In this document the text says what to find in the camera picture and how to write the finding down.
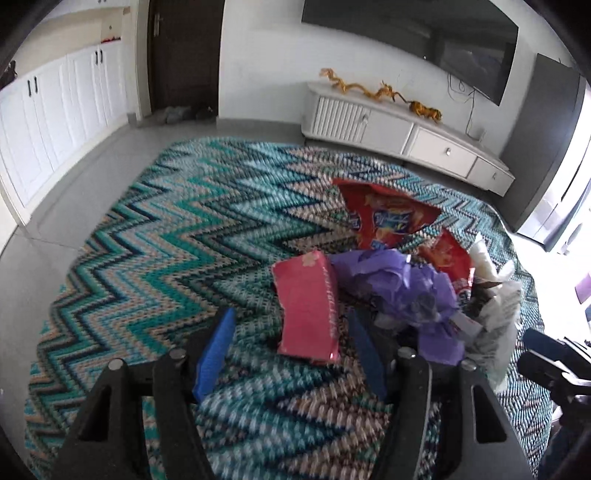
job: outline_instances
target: drawer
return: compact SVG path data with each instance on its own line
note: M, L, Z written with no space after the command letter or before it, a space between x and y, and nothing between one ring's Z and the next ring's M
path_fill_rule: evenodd
M503 196L513 183L514 178L506 171L478 157L466 180L481 189L490 190Z
M408 156L466 178L476 154L428 130L418 129Z

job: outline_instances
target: door handle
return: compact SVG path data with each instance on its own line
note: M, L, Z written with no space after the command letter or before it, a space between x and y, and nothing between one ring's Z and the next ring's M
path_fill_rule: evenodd
M160 36L160 22L162 20L164 20L164 18L160 16L159 12L154 15L154 37Z

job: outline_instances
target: vent grille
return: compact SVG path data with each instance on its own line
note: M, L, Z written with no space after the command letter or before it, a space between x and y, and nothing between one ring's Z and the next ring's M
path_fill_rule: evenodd
M312 133L345 142L361 142L369 109L334 98L320 97Z

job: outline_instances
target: red snack bag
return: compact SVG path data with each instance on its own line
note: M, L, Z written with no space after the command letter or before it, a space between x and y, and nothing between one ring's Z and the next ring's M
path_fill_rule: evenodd
M432 247L420 245L418 253L447 274L460 304L470 300L474 280L472 259L449 230L444 228Z
M277 351L338 362L337 283L329 259L314 250L275 263L271 272L284 311Z
M441 210L398 190L359 181L334 179L343 198L360 249L387 249L431 225Z

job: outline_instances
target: doorway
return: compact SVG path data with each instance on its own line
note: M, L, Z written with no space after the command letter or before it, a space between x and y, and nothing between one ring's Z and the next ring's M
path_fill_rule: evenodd
M217 115L224 0L150 0L152 111L191 106Z

